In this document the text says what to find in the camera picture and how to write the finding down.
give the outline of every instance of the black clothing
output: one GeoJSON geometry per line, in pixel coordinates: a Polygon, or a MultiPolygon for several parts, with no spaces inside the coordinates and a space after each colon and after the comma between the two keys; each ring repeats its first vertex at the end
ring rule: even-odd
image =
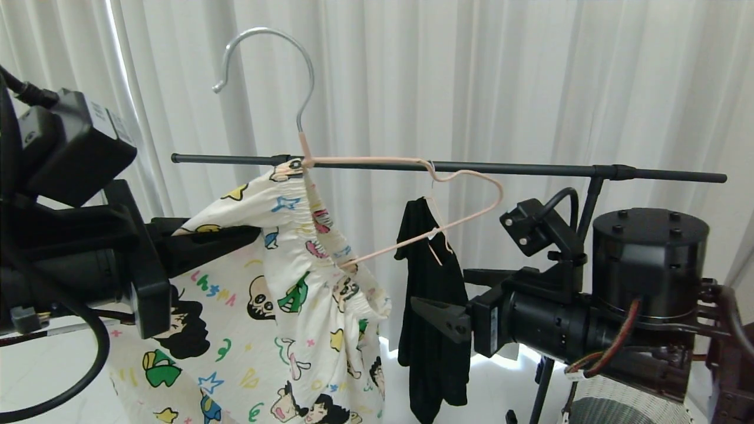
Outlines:
{"type": "MultiPolygon", "coordinates": [[[[409,201],[400,224],[398,242],[438,227],[424,198],[409,201]]],[[[468,302],[463,274],[454,253],[438,232],[401,247],[395,259],[408,259],[406,310],[398,344],[398,363],[409,370],[411,411],[422,424],[432,423],[443,399],[453,406],[466,405],[471,342],[454,343],[411,309],[411,296],[465,306],[468,302]],[[430,246],[440,261],[437,263],[430,246]]]]}

